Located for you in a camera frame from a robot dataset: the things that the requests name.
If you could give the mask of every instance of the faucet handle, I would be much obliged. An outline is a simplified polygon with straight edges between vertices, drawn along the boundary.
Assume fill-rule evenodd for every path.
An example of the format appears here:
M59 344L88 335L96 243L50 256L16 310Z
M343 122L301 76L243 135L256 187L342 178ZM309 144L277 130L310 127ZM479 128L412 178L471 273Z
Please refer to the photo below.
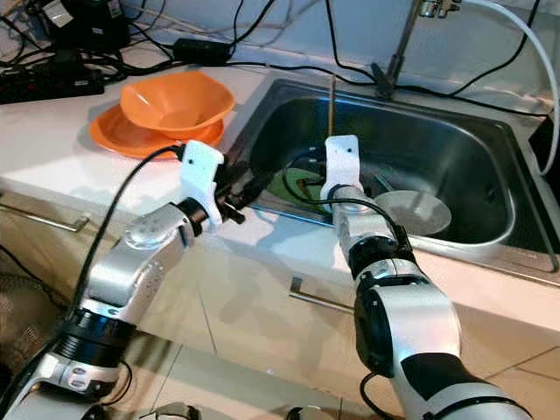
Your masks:
M445 19L447 18L447 13L449 13L450 11L459 11L460 3L461 0L444 0L442 6L439 8L437 17L440 19Z
M458 11L461 0L423 0L420 5L419 15L424 18L447 18L450 11Z

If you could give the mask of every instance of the robotic arm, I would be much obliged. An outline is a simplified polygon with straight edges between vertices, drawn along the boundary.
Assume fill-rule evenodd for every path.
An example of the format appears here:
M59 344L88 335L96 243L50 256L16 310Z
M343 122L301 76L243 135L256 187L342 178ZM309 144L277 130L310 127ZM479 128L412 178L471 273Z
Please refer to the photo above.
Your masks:
M329 137L325 144L321 195L371 201L359 183L357 138ZM227 218L243 223L237 210L267 184L254 179L232 196L231 185L246 167L234 167L224 177L223 156L202 143L191 141L183 162L189 198L136 220L92 268L80 308L10 401L6 419L105 418L96 403L114 388L123 353L165 273L203 226L217 228ZM418 268L404 229L362 205L332 204L332 212L356 286L358 354L372 372L391 380L406 417L530 419L499 388L463 367L452 303ZM34 390L39 383L45 386Z
M321 195L372 202L358 181L357 138L330 137L326 153L329 190ZM406 418L530 419L501 389L463 366L452 302L417 266L404 229L366 206L333 204L332 213L355 281L358 354L372 372L390 379Z

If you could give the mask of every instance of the faucet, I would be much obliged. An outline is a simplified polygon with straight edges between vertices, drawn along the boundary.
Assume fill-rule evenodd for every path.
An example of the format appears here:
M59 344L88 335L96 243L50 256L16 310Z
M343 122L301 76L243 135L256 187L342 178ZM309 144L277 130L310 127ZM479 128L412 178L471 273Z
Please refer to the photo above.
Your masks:
M395 53L391 57L391 61L387 68L387 73L384 73L377 63L371 65L374 77L377 79L378 95L382 99L391 99L395 90L395 84L398 80L399 73L403 67L404 52L409 44L410 35L417 21L417 17L423 18L446 18L447 13L450 11L458 11L458 3L461 0L413 0L410 6L409 15L402 29L401 40L396 48Z

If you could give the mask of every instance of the orange plate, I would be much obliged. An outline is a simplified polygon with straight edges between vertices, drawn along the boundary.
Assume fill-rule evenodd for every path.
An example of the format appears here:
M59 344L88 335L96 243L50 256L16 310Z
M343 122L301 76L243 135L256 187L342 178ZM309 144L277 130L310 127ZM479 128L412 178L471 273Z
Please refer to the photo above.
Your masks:
M216 146L224 134L222 120L201 129L190 139L199 140L210 146ZM114 151L130 158L143 159L165 146L178 144L157 131L144 129L130 122L119 105L105 111L89 124L89 135L102 148ZM171 153L165 153L158 159L171 159Z

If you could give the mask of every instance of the metal rod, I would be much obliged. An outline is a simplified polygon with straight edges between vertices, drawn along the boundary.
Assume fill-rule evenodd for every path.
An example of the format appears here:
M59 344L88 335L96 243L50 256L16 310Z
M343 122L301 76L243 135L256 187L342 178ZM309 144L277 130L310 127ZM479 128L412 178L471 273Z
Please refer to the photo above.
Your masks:
M72 232L75 234L80 232L89 223L89 218L86 216L80 216L73 223L64 223L62 221L51 219L50 217L41 216L39 214L28 212L20 208L7 206L5 204L0 204L0 210L8 212L10 214L15 214L30 221L43 223L45 225L52 226L53 228L66 230L67 232Z
M396 48L395 54L391 58L391 62L387 69L387 79L391 85L395 85L401 72L401 67L404 62L404 52L409 44L410 35L412 35L412 30L414 29L414 23L417 21L418 14L420 13L420 7L422 6L423 0L414 0L412 7L410 7L409 15L406 18L404 28L402 29L401 40L399 41L399 46Z
M336 76L331 76L331 83L329 85L329 127L328 134L334 136L334 124L336 119Z
M338 312L354 314L354 308L352 306L348 306L346 304L340 304L338 302L333 302L332 300L329 299L323 299L322 297L317 297L302 292L301 291L302 282L303 280L299 277L293 277L291 279L291 286L290 286L291 298L303 300L304 302L309 302L310 304L323 306L325 308L334 309L335 311Z

